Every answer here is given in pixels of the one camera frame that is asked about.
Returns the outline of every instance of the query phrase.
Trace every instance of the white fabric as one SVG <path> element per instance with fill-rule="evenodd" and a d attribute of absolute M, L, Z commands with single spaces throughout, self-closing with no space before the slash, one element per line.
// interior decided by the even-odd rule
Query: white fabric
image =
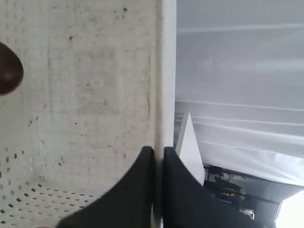
<path fill-rule="evenodd" d="M 204 162 L 304 186 L 303 8 L 178 0 L 176 121 L 190 111 Z"/>
<path fill-rule="evenodd" d="M 186 113 L 181 123 L 180 135 L 176 145 L 176 153 L 180 156 L 192 176 L 203 186 L 205 169 L 200 156 L 190 113 Z"/>

